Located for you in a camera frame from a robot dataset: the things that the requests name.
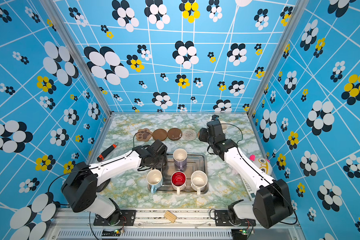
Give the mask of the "white mug blue handle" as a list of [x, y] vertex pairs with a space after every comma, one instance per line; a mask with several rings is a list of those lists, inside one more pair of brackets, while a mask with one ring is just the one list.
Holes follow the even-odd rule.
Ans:
[[147, 174], [147, 182], [150, 187], [150, 191], [154, 194], [163, 185], [163, 175], [160, 170], [151, 170]]

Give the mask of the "purple mug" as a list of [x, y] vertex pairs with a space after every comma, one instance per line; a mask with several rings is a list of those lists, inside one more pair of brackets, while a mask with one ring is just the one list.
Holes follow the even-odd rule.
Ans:
[[185, 149], [176, 149], [173, 152], [174, 164], [179, 168], [180, 171], [183, 171], [187, 165], [188, 153]]

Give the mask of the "dark brown round coaster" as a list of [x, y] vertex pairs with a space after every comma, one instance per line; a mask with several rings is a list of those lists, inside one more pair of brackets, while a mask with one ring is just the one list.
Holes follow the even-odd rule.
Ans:
[[168, 133], [164, 129], [157, 129], [153, 132], [153, 139], [164, 141], [168, 137]]

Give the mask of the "scratched brown round coaster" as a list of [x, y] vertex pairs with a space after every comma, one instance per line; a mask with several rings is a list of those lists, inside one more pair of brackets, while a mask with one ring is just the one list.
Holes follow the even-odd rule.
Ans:
[[172, 141], [180, 140], [182, 135], [183, 135], [183, 132], [179, 128], [172, 128], [172, 129], [169, 129], [167, 132], [168, 139], [170, 139]]

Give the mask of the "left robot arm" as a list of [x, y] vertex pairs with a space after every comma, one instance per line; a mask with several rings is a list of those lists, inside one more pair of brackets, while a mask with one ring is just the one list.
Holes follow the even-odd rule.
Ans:
[[132, 169], [160, 169], [167, 161], [168, 147], [160, 140], [151, 145], [137, 146], [119, 157], [87, 165], [76, 164], [67, 174], [61, 191], [74, 213], [91, 212], [117, 224], [121, 210], [114, 200], [100, 195], [111, 178]]

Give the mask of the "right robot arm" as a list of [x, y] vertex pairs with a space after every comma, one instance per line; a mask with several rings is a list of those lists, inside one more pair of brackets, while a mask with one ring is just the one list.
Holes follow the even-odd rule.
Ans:
[[252, 203], [239, 200], [229, 205], [228, 216], [232, 225], [239, 226], [246, 220], [256, 220], [269, 229], [296, 213], [287, 183], [261, 171], [236, 142], [227, 139], [219, 116], [213, 115], [207, 127], [200, 129], [199, 140], [208, 143], [212, 154], [235, 169], [255, 193]]

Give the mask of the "paw shaped cork coaster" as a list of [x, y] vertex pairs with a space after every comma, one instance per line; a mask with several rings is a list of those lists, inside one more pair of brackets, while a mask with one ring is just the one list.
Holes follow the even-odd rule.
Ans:
[[139, 142], [148, 142], [152, 138], [152, 132], [148, 128], [139, 129], [136, 133], [136, 140]]

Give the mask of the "metal tray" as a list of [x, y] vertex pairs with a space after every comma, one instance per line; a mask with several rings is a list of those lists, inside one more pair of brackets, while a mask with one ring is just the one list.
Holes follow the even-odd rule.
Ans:
[[198, 193], [192, 188], [192, 174], [201, 171], [207, 174], [207, 157], [203, 154], [188, 154], [187, 164], [181, 170], [175, 165], [172, 153], [167, 154], [167, 165], [160, 169], [163, 184], [158, 187], [156, 193]]

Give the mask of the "red inside mug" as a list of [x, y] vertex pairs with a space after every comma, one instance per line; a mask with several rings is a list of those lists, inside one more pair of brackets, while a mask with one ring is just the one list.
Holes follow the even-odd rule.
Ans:
[[171, 183], [174, 190], [176, 190], [177, 195], [180, 195], [181, 191], [186, 188], [187, 177], [185, 173], [177, 171], [171, 176]]

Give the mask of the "small wooden block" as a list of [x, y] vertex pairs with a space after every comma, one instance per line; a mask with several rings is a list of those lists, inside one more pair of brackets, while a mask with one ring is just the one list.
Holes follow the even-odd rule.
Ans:
[[170, 211], [166, 211], [164, 213], [164, 218], [170, 221], [171, 223], [175, 223], [175, 221], [177, 220], [177, 216], [171, 213]]

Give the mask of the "white calculator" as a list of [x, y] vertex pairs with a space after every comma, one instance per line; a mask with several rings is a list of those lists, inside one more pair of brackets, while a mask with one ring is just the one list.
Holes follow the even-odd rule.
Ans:
[[248, 192], [249, 199], [250, 199], [250, 201], [253, 202], [255, 197], [256, 197], [256, 194], [253, 191], [253, 189], [251, 188], [251, 186], [246, 182], [246, 180], [244, 178], [242, 178], [242, 180], [243, 180], [243, 183], [244, 183], [244, 185], [246, 187], [246, 190]]

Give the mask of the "pink plush toy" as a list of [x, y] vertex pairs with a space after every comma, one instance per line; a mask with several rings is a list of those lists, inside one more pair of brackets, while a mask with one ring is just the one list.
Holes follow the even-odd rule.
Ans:
[[250, 155], [249, 159], [265, 174], [269, 176], [272, 174], [273, 168], [268, 159], [256, 157], [255, 155]]

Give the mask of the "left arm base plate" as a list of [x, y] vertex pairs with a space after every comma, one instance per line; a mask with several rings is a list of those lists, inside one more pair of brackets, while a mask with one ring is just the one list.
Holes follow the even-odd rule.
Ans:
[[136, 219], [136, 210], [119, 210], [107, 219], [95, 215], [94, 226], [133, 226]]

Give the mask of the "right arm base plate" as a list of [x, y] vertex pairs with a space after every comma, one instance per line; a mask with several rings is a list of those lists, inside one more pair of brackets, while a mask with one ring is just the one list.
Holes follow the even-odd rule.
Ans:
[[252, 219], [231, 220], [228, 210], [212, 210], [212, 218], [217, 227], [244, 227], [251, 228], [256, 226], [256, 221]]

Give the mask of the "aluminium front rail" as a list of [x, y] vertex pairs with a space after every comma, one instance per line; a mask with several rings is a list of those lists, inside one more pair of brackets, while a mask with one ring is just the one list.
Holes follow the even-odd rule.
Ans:
[[[255, 227], [217, 227], [212, 218], [215, 209], [137, 209], [133, 226], [94, 226], [95, 215], [59, 210], [46, 232], [46, 240], [304, 240], [294, 217], [284, 224], [265, 229]], [[170, 211], [175, 223], [164, 218]]]

